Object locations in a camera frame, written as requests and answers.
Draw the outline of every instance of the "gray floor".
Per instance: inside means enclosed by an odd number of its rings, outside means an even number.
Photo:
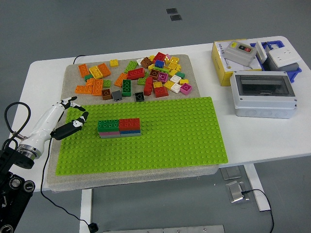
[[[167,8],[177,8],[182,21],[172,22]],[[282,35],[311,67],[310,10],[310,1],[292,0],[1,1],[0,113],[19,100],[28,68],[38,60]],[[12,109],[11,123],[14,115]],[[3,117],[0,131],[3,142],[9,134]],[[272,204],[274,232],[310,232],[310,164],[311,157],[304,157],[256,165]],[[258,212],[253,200],[228,203],[224,184],[217,172],[200,180],[98,188],[94,221],[103,230],[224,224],[226,233],[269,232],[268,213]],[[49,195],[79,213],[80,193]],[[16,232],[78,232],[78,228],[77,220],[37,193]]]

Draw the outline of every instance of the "robotic arm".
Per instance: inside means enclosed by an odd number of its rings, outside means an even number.
[[[61,140],[82,129],[88,112],[72,102],[75,99],[77,97],[67,98],[53,105],[42,115],[28,137],[14,132],[11,139],[14,140],[14,137],[21,139],[17,149],[12,149],[9,143],[4,143],[0,150],[0,233],[15,231],[35,190],[34,182],[25,181],[22,177],[9,172],[11,166],[16,164],[22,168],[31,169],[34,159],[42,155],[46,141],[51,138]],[[78,119],[55,129],[64,111],[70,107],[83,111],[83,114]]]

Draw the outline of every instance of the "metal bracket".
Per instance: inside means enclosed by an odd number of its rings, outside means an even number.
[[[240,200],[249,200],[249,196],[248,194],[242,194],[243,191],[246,191],[245,189],[245,185],[243,182],[231,182],[225,185],[226,190],[227,190],[227,194],[229,196],[229,199],[231,201],[231,203],[234,203],[236,201],[240,201]]]
[[[225,181],[242,177],[238,166],[223,167],[220,171]]]
[[[223,225],[201,227],[179,227],[164,229],[145,229],[130,231],[110,231],[109,233],[225,233]]]

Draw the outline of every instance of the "white table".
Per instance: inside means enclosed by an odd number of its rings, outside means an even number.
[[[281,40],[287,47],[292,47],[287,38],[273,36],[252,39],[250,42]],[[190,58],[193,72],[198,84],[201,97],[212,97],[218,122],[222,132],[228,163],[220,167],[246,165],[285,158],[295,158],[311,155],[311,70],[304,61],[299,66],[299,73],[292,84],[297,96],[297,111],[291,119],[238,117],[234,113],[231,87],[220,86],[211,59],[212,43],[121,52],[113,54],[92,55],[79,57],[75,63],[91,63],[124,60],[136,57],[146,57],[163,51],[168,54],[187,54]],[[37,61],[30,65],[20,101],[27,103],[32,111],[31,119],[22,135],[28,135],[41,115],[61,98],[62,84],[66,67],[71,65],[74,58]],[[19,106],[14,119],[13,128],[19,128],[27,116],[23,106]],[[41,173],[47,157],[46,150],[31,170],[17,166],[11,172],[32,180],[36,184],[36,191],[41,183]],[[48,189],[44,181],[44,190]]]

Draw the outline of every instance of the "green baseplate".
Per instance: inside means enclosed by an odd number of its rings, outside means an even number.
[[[62,140],[56,175],[228,162],[211,97],[85,105],[83,129]],[[81,116],[69,109],[66,123]],[[99,120],[140,118],[141,136],[101,139]]]

